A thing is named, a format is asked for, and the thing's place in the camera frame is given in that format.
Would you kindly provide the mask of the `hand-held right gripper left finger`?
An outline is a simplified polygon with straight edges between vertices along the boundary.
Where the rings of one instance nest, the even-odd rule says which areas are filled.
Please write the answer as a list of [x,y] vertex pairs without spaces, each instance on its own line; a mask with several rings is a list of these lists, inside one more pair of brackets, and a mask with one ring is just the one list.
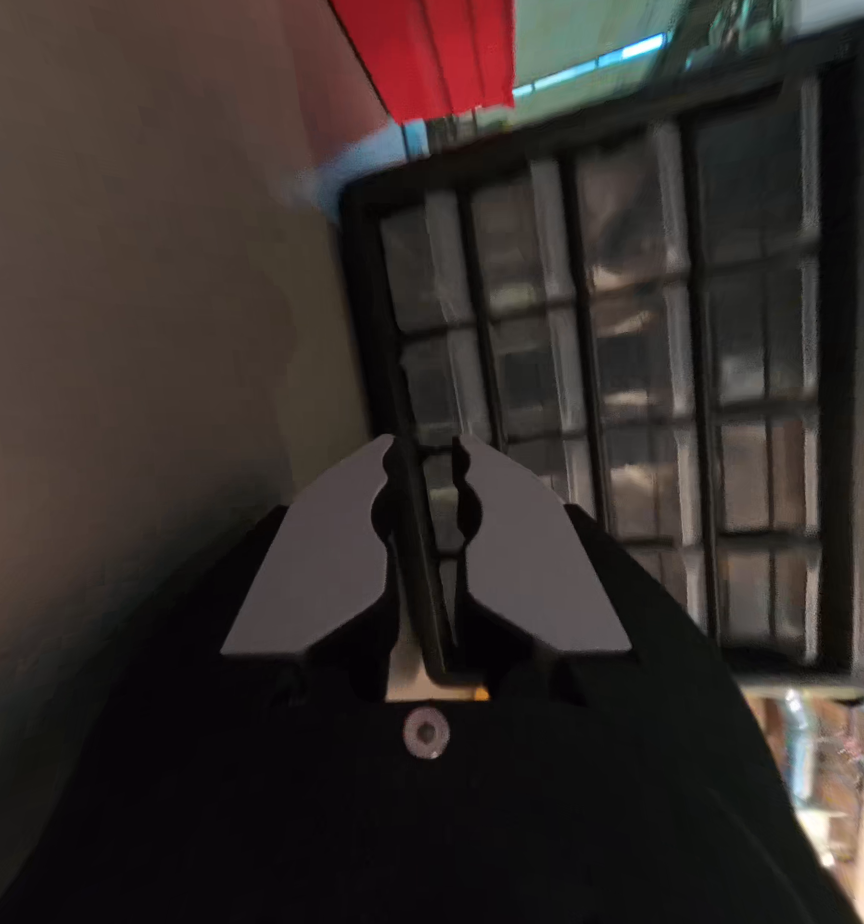
[[385,590],[388,551],[372,514],[388,485],[384,434],[295,498],[222,643],[226,657],[296,657],[352,623]]

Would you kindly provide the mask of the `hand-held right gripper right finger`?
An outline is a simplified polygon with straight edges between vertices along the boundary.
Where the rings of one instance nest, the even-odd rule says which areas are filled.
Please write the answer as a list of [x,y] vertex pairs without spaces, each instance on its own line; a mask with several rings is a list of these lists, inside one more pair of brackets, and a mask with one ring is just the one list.
[[454,628],[467,655],[488,631],[566,656],[633,646],[565,504],[528,468],[473,436],[456,437],[452,474],[464,536]]

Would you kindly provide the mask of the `black drawer cabinet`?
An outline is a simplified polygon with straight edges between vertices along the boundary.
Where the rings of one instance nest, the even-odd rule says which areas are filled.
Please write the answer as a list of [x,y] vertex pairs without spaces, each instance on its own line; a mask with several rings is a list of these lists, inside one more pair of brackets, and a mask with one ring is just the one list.
[[349,182],[339,202],[341,250],[371,422],[403,440],[406,476],[402,547],[406,599],[429,675],[441,685],[469,683],[470,663],[430,583],[431,533],[418,455],[401,416],[407,409],[396,365],[391,305],[380,247],[380,220],[423,191],[492,179],[499,169],[580,149],[672,116],[763,100],[814,78],[821,90],[819,507],[822,584],[819,662],[726,656],[741,687],[761,696],[797,688],[843,702],[864,699],[864,17],[812,32],[768,50],[740,55],[509,133],[434,154]]

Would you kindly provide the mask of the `red plastic bin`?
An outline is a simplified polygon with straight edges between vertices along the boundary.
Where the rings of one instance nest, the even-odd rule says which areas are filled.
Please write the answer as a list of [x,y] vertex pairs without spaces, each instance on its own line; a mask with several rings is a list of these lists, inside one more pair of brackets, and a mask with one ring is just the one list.
[[513,1],[332,1],[398,125],[513,108]]

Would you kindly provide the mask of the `round metal duct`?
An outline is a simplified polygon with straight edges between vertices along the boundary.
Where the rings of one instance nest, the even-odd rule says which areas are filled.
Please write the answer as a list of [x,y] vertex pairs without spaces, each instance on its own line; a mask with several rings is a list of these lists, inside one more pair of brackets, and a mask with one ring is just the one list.
[[778,701],[783,722],[783,779],[795,810],[826,809],[821,794],[821,769],[832,740],[831,705],[797,688],[787,689]]

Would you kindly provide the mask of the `glass partition wall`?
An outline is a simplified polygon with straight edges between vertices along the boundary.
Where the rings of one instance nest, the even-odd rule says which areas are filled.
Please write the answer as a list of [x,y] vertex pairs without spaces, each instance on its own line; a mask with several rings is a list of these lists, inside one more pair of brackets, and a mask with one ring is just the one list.
[[516,103],[596,71],[662,57],[680,74],[735,52],[780,41],[788,1],[519,1]]

